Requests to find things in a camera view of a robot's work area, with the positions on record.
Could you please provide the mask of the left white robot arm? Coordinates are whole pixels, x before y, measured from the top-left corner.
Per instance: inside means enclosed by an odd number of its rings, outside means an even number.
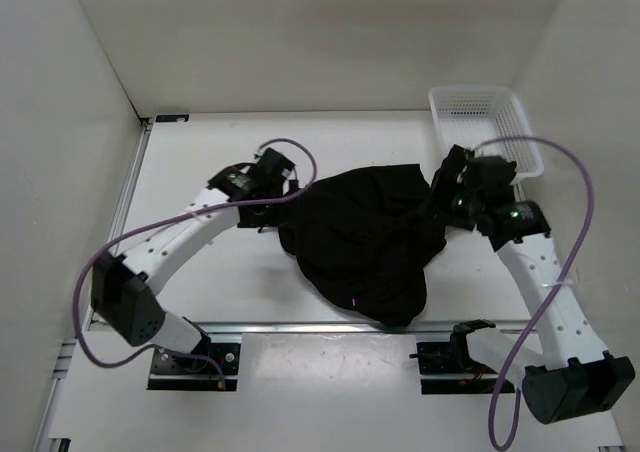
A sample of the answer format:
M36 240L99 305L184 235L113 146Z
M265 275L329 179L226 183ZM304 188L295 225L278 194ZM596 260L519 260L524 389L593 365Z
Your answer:
M284 189L294 173L295 164L270 147L252 163L222 169L186 208L183 221L162 226L119 255L101 253L92 271L94 311L129 345L175 351L175 360L188 372L205 368L210 339L189 320L165 310L157 296L223 232L278 225L283 198L299 190L295 183Z

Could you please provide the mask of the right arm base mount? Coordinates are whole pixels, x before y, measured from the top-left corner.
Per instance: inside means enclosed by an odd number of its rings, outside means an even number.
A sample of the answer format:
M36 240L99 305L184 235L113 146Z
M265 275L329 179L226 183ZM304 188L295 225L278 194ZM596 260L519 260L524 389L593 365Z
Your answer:
M467 336L496 325L486 320L462 322L446 341L422 341L409 355L418 364L421 394L488 395L494 391L497 372L470 358Z

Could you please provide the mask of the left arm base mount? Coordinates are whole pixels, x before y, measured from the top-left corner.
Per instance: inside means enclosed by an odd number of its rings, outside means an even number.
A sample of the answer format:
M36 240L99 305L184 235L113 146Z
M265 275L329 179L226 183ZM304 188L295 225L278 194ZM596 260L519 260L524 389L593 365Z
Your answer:
M175 357L164 349L155 351L147 379L151 391L235 392L241 359L239 339L212 339L206 360Z

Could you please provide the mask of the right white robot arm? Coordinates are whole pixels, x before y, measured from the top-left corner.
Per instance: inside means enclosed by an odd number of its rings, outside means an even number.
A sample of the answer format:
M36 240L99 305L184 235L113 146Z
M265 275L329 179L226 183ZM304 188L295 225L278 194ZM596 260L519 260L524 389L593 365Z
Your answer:
M482 364L504 374L542 424L608 411L634 380L634 367L613 356L589 324L542 210L516 200L515 177L515 162L455 145L434 176L426 212L488 239L531 314L541 350L517 346L477 319L454 327L450 362L464 372Z

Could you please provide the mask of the black trousers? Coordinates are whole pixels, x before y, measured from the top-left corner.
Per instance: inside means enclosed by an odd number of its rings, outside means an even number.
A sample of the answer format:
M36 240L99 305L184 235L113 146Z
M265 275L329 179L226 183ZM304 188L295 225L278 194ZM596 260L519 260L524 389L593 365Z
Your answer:
M334 306L406 327L426 306L424 269L446 246L444 229L419 213L430 195L417 164L320 180L285 204L281 247Z

